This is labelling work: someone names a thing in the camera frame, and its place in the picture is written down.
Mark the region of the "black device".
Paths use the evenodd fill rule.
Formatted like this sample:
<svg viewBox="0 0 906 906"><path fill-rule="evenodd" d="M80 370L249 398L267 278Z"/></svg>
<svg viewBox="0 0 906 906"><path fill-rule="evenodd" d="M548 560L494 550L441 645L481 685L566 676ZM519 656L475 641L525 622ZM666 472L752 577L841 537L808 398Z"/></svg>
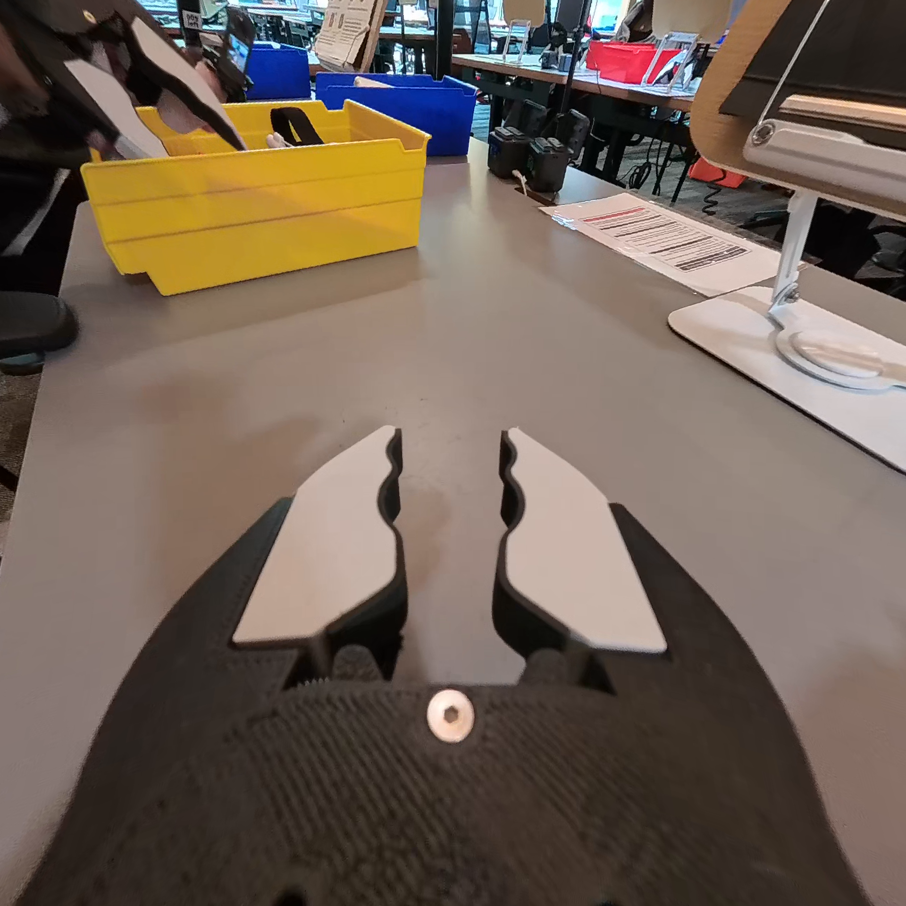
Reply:
<svg viewBox="0 0 906 906"><path fill-rule="evenodd" d="M552 197L583 150L592 121L578 109L555 114L534 101L515 101L488 134L490 172L515 179L525 192Z"/></svg>

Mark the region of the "yellow storage bin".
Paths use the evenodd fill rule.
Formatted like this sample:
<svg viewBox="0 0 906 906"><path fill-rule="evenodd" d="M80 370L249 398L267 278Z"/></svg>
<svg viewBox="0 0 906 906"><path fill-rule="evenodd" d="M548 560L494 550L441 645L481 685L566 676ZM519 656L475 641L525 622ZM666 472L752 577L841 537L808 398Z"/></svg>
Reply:
<svg viewBox="0 0 906 906"><path fill-rule="evenodd" d="M227 111L247 151L140 108L170 155L82 167L121 275L174 296L417 246L429 134L351 100ZM271 133L295 147L269 150Z"/></svg>

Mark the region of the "orange traffic cone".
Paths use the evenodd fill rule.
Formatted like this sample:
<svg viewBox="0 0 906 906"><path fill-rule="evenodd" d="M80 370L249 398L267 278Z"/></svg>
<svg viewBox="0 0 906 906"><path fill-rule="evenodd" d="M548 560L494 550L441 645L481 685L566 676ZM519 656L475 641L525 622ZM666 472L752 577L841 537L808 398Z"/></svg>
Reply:
<svg viewBox="0 0 906 906"><path fill-rule="evenodd" d="M715 167L702 157L699 157L692 164L688 171L688 177L704 184L730 189L741 187L747 180L744 175Z"/></svg>

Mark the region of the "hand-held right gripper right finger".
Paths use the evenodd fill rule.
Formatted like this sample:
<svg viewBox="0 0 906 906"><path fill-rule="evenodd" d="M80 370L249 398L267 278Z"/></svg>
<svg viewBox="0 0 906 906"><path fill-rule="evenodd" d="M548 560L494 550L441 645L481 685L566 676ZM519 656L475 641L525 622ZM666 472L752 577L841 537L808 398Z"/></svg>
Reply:
<svg viewBox="0 0 906 906"><path fill-rule="evenodd" d="M492 602L517 654L561 650L663 655L667 640L606 495L521 428L501 434L504 535Z"/></svg>

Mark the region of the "printed paper sheet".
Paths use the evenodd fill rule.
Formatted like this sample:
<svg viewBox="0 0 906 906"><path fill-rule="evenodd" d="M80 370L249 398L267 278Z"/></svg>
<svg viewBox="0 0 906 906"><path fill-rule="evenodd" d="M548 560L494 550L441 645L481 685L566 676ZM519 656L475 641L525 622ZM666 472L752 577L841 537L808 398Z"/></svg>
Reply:
<svg viewBox="0 0 906 906"><path fill-rule="evenodd" d="M777 276L780 254L629 192L545 210L559 225L705 297Z"/></svg>

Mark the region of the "blue storage bin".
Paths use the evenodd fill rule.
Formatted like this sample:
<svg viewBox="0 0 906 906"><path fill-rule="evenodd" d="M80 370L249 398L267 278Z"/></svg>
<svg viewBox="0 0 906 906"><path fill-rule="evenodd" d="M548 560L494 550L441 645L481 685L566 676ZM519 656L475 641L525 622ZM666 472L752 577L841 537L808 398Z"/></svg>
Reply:
<svg viewBox="0 0 906 906"><path fill-rule="evenodd" d="M311 99L308 52L300 47L256 41L248 61L248 101Z"/></svg>
<svg viewBox="0 0 906 906"><path fill-rule="evenodd" d="M430 135L429 157L466 157L478 90L451 76L332 74L315 76L315 97L328 109L355 101Z"/></svg>

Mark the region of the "red storage bin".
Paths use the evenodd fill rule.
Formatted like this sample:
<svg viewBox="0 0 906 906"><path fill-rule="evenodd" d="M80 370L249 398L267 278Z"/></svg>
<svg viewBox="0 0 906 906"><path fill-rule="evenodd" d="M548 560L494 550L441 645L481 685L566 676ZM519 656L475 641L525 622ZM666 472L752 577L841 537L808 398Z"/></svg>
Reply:
<svg viewBox="0 0 906 906"><path fill-rule="evenodd" d="M696 46L686 42L614 42L593 40L585 69L601 81L620 84L666 85L678 70L679 57Z"/></svg>

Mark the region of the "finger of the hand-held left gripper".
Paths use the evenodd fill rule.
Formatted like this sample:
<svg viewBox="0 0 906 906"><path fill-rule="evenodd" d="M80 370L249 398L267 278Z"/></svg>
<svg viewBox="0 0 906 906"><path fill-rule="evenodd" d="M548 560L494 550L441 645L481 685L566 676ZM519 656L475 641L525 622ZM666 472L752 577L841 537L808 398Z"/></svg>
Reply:
<svg viewBox="0 0 906 906"><path fill-rule="evenodd" d="M166 159L161 139L142 121L129 94L113 75L90 62L74 59L64 63L68 73L91 99L100 119L109 125L109 143L123 159Z"/></svg>
<svg viewBox="0 0 906 906"><path fill-rule="evenodd" d="M212 87L214 75L210 66L204 65L209 75L202 75L153 20L147 22L142 17L132 19L130 57L143 74L178 99L224 142L236 151L247 151L244 140Z"/></svg>

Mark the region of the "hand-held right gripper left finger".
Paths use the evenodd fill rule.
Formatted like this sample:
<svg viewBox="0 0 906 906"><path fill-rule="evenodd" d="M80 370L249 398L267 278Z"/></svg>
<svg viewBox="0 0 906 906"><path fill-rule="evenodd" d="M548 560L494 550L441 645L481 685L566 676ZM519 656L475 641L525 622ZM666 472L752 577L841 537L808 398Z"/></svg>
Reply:
<svg viewBox="0 0 906 906"><path fill-rule="evenodd" d="M300 484L234 629L236 648L297 647L324 676L358 645L391 675L409 604L395 524L402 469L402 431L384 425Z"/></svg>

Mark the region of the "white document stand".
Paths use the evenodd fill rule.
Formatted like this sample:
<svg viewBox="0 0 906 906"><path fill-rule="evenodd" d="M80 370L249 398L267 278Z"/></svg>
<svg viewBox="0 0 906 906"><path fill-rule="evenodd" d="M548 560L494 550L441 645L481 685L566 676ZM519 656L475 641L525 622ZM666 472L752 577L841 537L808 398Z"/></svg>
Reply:
<svg viewBox="0 0 906 906"><path fill-rule="evenodd" d="M905 151L794 127L736 171L792 190L771 291L755 286L674 311L674 334L873 455L905 471L904 345L800 299L798 267L819 200L904 221Z"/></svg>

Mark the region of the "cardboard sheet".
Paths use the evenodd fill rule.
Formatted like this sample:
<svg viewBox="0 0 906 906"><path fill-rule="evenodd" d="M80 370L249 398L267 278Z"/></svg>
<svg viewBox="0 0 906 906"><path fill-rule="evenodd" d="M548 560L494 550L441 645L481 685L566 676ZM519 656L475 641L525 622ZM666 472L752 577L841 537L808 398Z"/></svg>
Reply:
<svg viewBox="0 0 906 906"><path fill-rule="evenodd" d="M313 46L322 70L367 74L387 6L387 1L329 1Z"/></svg>

